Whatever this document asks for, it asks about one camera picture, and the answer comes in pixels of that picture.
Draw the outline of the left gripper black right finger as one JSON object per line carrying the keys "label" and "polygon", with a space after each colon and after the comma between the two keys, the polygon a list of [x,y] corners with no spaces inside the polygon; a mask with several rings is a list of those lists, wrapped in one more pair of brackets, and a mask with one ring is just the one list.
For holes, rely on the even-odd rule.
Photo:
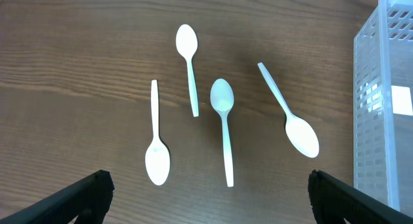
{"label": "left gripper black right finger", "polygon": [[313,170],[308,193],[316,223],[412,223],[396,211],[339,179]]}

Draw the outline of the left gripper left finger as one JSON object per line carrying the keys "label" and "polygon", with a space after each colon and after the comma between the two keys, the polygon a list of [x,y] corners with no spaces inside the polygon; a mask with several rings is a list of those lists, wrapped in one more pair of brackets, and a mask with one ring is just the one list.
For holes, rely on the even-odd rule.
{"label": "left gripper left finger", "polygon": [[98,170],[1,219],[1,223],[102,223],[110,209],[114,189],[110,173]]}

